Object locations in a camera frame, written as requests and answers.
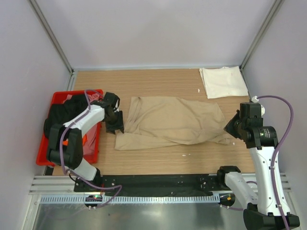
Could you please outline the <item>beige t shirt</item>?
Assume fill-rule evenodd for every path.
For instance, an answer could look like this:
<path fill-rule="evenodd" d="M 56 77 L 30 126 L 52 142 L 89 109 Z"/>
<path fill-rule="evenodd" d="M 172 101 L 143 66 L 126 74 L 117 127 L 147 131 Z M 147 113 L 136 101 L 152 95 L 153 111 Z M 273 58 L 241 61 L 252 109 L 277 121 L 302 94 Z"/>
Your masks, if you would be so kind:
<path fill-rule="evenodd" d="M 145 150 L 213 142 L 227 145 L 226 119 L 217 103 L 178 97 L 132 97 L 125 131 L 116 137 L 116 150 Z"/>

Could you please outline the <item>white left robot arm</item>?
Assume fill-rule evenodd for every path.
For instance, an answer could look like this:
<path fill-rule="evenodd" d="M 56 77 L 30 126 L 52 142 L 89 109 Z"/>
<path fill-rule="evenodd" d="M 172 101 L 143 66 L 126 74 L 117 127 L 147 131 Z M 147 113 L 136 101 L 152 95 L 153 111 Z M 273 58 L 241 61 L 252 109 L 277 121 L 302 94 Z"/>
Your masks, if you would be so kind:
<path fill-rule="evenodd" d="M 92 192 L 101 188 L 100 171 L 83 157 L 83 137 L 99 122 L 104 122 L 106 132 L 124 132 L 123 112 L 119 109 L 120 98 L 106 92 L 102 99 L 89 101 L 75 118 L 64 124 L 54 124 L 48 137 L 47 160 L 60 165 L 64 173 L 71 172 L 85 181 Z"/>

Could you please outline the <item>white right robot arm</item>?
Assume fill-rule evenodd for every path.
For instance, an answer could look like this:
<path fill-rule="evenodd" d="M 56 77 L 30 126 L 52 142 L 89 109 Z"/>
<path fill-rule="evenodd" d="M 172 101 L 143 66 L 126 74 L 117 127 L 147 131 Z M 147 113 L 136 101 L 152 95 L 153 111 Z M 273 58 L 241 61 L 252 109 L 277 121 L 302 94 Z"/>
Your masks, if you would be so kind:
<path fill-rule="evenodd" d="M 224 130 L 244 141 L 255 167 L 257 191 L 254 192 L 236 166 L 221 166 L 216 184 L 230 189 L 243 208 L 248 230 L 292 230 L 300 226 L 299 217 L 291 213 L 285 199 L 279 165 L 276 130 L 263 124 L 260 103 L 241 103 L 240 109 Z"/>

